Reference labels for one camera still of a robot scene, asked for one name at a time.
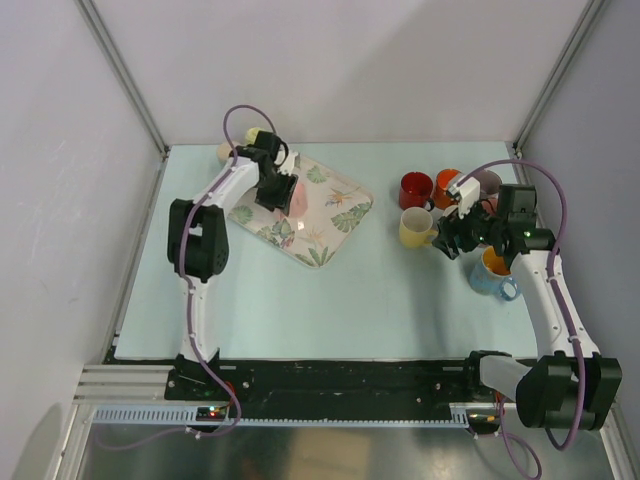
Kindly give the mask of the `pink face pattern mug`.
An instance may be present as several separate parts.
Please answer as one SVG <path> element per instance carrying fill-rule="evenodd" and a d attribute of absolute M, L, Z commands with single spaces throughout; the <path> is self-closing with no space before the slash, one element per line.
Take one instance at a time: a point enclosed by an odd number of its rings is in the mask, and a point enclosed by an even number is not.
<path fill-rule="evenodd" d="M 497 198 L 485 198 L 481 201 L 482 206 L 484 208 L 484 210 L 489 214 L 489 215 L 496 215 L 497 214 Z"/>

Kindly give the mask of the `orange mug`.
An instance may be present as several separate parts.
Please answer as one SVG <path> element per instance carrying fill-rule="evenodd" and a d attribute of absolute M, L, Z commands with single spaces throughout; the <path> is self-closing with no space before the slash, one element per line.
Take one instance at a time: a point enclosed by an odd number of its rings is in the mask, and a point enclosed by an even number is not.
<path fill-rule="evenodd" d="M 433 194 L 433 201 L 436 208 L 445 210 L 455 204 L 455 200 L 448 194 L 448 187 L 449 183 L 459 174 L 460 171 L 457 169 L 444 169 L 437 174 Z"/>

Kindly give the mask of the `purple mug black handle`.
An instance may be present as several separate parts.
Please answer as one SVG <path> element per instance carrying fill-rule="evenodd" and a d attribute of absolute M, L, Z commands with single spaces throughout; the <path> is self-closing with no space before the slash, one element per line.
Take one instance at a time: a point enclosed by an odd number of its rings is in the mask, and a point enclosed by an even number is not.
<path fill-rule="evenodd" d="M 491 197 L 499 193 L 502 179 L 497 173 L 491 170 L 482 170 L 475 175 L 475 178 L 480 183 L 482 195 Z"/>

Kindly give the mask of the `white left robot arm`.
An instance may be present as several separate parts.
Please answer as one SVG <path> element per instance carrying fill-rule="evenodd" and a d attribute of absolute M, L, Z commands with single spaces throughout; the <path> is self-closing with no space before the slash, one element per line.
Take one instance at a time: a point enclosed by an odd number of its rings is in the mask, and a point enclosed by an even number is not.
<path fill-rule="evenodd" d="M 288 214 L 298 176 L 295 154 L 275 133 L 256 129 L 246 145 L 234 146 L 229 159 L 202 192 L 176 199 L 169 209 L 167 258 L 181 278 L 186 327 L 180 349 L 184 360 L 208 363 L 219 351 L 207 327 L 207 293 L 229 259 L 226 219 L 242 196 L 255 190 L 256 203 Z"/>

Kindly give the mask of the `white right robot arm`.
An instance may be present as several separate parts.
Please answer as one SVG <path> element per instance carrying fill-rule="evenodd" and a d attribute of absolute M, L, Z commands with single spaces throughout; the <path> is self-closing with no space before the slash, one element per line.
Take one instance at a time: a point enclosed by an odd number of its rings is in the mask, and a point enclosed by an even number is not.
<path fill-rule="evenodd" d="M 437 249 L 455 259 L 484 244 L 494 248 L 520 288 L 531 320 L 537 360 L 527 367 L 500 352 L 474 352 L 462 376 L 464 393 L 476 401 L 496 391 L 513 400 L 529 428 L 600 429 L 615 400 L 622 370 L 590 339 L 564 281 L 553 232 L 537 225 L 532 186 L 504 184 L 497 211 L 480 201 L 480 184 L 456 176 L 447 194 L 454 204 L 438 221 Z"/>

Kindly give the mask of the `pink octagonal mug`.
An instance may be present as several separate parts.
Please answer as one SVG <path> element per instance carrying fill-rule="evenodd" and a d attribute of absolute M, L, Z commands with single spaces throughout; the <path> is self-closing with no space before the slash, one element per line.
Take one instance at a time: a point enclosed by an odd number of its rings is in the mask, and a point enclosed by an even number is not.
<path fill-rule="evenodd" d="M 289 204 L 289 214 L 291 218 L 300 218 L 308 210 L 308 198 L 306 192 L 306 186 L 300 181 L 297 182 L 291 201 Z"/>

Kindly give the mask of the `red mug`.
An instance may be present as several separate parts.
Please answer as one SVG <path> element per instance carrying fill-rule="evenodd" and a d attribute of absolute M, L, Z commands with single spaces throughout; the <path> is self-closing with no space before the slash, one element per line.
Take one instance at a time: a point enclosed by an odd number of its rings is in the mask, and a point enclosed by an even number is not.
<path fill-rule="evenodd" d="M 432 211 L 434 208 L 433 188 L 434 182 L 427 174 L 416 171 L 405 174 L 400 182 L 398 199 L 400 208 L 407 210 L 419 207 Z"/>

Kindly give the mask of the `blue butterfly mug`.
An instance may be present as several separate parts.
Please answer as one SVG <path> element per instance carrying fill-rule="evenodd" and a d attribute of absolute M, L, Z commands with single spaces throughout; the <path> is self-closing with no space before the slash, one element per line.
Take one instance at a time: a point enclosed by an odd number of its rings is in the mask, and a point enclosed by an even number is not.
<path fill-rule="evenodd" d="M 493 247 L 484 249 L 474 265 L 469 283 L 476 293 L 493 295 L 505 301 L 514 301 L 521 294 L 504 259 L 496 254 Z"/>

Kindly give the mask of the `beige mug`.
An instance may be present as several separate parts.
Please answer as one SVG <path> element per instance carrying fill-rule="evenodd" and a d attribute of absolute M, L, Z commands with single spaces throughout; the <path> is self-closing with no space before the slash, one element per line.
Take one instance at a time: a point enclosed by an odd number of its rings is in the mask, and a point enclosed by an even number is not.
<path fill-rule="evenodd" d="M 234 144 L 224 143 L 217 147 L 216 156 L 221 165 L 225 165 L 234 157 Z"/>

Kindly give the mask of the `dark green mug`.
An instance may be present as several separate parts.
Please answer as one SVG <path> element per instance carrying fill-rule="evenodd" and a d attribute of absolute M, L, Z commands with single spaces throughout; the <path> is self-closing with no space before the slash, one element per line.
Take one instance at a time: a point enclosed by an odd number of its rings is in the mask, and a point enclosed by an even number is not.
<path fill-rule="evenodd" d="M 455 218 L 457 215 L 458 215 L 458 206 L 457 205 L 450 205 L 442 212 L 442 216 L 443 217 Z"/>

